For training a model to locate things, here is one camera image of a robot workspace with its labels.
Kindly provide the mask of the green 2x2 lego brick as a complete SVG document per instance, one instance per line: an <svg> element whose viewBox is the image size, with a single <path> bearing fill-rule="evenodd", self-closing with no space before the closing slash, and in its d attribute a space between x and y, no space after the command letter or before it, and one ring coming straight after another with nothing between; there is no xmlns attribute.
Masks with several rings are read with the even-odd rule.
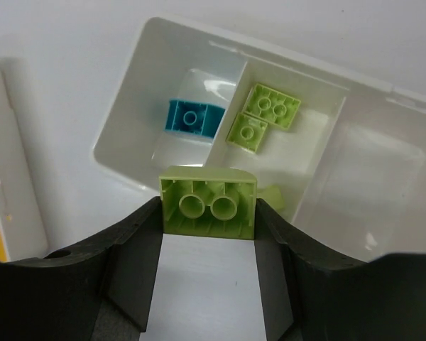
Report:
<svg viewBox="0 0 426 341"><path fill-rule="evenodd" d="M226 142L256 153L266 135L268 123L249 114L239 112L226 138Z"/></svg>
<svg viewBox="0 0 426 341"><path fill-rule="evenodd" d="M257 190L257 198L264 200L276 212L281 212L285 209L285 201L280 188L273 184L265 188Z"/></svg>

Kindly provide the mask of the green 2x4 lego brick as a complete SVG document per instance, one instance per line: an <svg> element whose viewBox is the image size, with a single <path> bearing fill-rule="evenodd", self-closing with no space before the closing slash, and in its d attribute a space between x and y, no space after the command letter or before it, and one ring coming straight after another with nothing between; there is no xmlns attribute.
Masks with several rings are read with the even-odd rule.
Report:
<svg viewBox="0 0 426 341"><path fill-rule="evenodd" d="M171 166L159 176L163 231L253 240L257 179L235 168Z"/></svg>
<svg viewBox="0 0 426 341"><path fill-rule="evenodd" d="M256 83L249 93L243 112L275 128L287 131L300 105L299 99L261 83Z"/></svg>

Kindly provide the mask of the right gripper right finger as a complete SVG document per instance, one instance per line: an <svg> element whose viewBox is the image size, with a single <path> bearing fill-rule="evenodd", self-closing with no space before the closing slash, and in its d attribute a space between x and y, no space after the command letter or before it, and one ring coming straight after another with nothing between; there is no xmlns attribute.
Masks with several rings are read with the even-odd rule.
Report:
<svg viewBox="0 0 426 341"><path fill-rule="evenodd" d="M268 340L426 340L426 254L362 262L264 200L256 203L254 246Z"/></svg>

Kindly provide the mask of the turquoise round lego piece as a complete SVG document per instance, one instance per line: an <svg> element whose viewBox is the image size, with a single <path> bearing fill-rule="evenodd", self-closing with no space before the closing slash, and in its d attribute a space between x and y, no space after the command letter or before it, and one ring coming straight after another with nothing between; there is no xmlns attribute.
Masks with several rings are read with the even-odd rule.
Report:
<svg viewBox="0 0 426 341"><path fill-rule="evenodd" d="M224 113L215 104L171 99L164 130L213 139Z"/></svg>

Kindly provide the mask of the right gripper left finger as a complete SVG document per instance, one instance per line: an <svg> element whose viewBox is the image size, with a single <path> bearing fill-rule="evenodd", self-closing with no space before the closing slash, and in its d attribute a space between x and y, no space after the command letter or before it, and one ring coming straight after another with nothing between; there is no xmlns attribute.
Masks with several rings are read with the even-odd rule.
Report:
<svg viewBox="0 0 426 341"><path fill-rule="evenodd" d="M44 258L0 262L0 340L90 340L105 308L148 326L163 239L158 197Z"/></svg>

